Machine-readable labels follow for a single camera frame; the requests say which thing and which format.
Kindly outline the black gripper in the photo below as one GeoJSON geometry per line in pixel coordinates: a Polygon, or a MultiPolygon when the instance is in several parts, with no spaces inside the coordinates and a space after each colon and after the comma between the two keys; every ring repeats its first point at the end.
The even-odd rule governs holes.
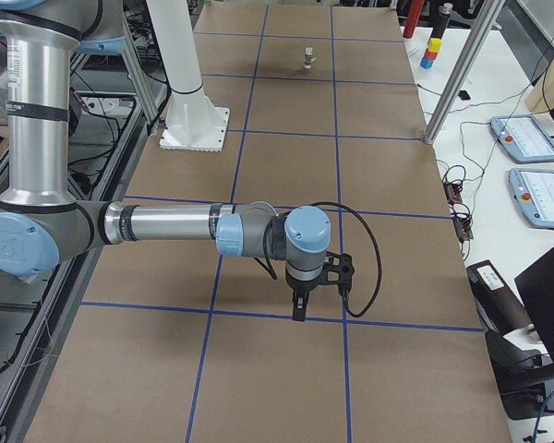
{"type": "Polygon", "coordinates": [[[328,279],[323,276],[318,276],[309,281],[302,281],[291,274],[286,274],[285,279],[289,287],[293,291],[292,303],[293,313],[292,320],[305,321],[307,313],[308,294],[322,285],[328,285],[328,279]]]}

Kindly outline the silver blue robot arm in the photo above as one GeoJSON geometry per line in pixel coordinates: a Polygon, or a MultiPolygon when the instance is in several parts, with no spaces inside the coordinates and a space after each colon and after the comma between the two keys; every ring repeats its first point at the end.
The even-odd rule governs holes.
{"type": "Polygon", "coordinates": [[[84,201],[68,189],[70,57],[81,45],[122,48],[119,1],[0,1],[7,41],[9,183],[0,196],[0,269],[28,278],[104,245],[211,239],[224,256],[282,260],[295,321],[325,281],[327,215],[248,205],[147,207],[84,201]]]}

